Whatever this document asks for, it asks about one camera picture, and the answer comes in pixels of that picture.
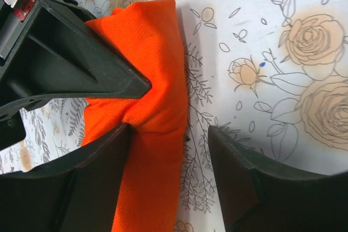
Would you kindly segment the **orange t shirt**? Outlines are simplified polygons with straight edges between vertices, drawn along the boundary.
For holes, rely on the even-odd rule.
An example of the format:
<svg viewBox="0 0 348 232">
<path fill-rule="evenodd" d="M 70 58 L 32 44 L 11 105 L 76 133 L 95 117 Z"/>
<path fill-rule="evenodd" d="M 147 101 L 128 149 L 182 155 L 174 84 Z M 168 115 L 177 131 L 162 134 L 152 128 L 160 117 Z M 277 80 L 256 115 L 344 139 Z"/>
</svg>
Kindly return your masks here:
<svg viewBox="0 0 348 232">
<path fill-rule="evenodd" d="M 88 98 L 82 144 L 134 128 L 113 231 L 171 231 L 177 215 L 188 93 L 174 0 L 135 2 L 87 25 L 152 84 L 141 99 Z"/>
</svg>

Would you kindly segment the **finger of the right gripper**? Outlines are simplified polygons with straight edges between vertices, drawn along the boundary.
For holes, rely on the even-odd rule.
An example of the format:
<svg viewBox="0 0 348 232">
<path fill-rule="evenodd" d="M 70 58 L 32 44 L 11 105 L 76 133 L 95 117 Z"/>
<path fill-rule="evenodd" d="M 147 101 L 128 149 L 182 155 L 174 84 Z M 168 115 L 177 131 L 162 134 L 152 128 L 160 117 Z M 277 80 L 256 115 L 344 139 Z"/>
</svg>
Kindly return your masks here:
<svg viewBox="0 0 348 232">
<path fill-rule="evenodd" d="M 48 77 L 56 98 L 141 98 L 150 90 L 150 81 L 88 26 L 95 19 L 89 11 L 49 1 L 40 14 L 45 17 L 48 21 L 32 31 L 43 41 L 29 68 L 39 68 L 35 84 L 43 86 L 40 79 Z"/>
</svg>

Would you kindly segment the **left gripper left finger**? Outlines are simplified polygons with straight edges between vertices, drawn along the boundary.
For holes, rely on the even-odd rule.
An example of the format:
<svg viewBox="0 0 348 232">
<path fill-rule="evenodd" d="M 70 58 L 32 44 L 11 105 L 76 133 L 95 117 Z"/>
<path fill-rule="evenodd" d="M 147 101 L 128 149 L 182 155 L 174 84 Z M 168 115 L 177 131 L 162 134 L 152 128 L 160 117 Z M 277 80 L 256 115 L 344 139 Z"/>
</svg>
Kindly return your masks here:
<svg viewBox="0 0 348 232">
<path fill-rule="evenodd" d="M 1 175 L 1 231 L 111 231 L 130 127 L 29 172 Z"/>
</svg>

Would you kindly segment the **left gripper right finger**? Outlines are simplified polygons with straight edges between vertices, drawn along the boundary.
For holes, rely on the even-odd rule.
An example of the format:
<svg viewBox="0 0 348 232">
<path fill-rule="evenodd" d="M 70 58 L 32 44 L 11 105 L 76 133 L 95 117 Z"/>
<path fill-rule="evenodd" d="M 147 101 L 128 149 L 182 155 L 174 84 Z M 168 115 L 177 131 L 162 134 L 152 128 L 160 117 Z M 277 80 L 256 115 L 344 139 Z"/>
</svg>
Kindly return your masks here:
<svg viewBox="0 0 348 232">
<path fill-rule="evenodd" d="M 208 145 L 226 231 L 347 231 L 347 173 L 282 164 L 216 126 Z"/>
</svg>

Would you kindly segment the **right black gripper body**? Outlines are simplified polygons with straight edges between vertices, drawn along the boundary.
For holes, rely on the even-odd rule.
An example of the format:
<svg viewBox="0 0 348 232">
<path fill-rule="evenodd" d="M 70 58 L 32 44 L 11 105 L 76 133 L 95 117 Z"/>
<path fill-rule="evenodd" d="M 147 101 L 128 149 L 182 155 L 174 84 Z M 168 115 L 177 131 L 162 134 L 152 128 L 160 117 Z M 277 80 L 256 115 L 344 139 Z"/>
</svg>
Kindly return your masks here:
<svg viewBox="0 0 348 232">
<path fill-rule="evenodd" d="M 25 139 L 21 109 L 37 109 L 58 96 L 48 90 L 48 77 L 40 79 L 43 86 L 34 83 L 38 66 L 29 70 L 43 43 L 32 37 L 32 31 L 48 21 L 40 14 L 49 1 L 68 9 L 78 7 L 75 0 L 1 0 L 1 149 Z"/>
</svg>

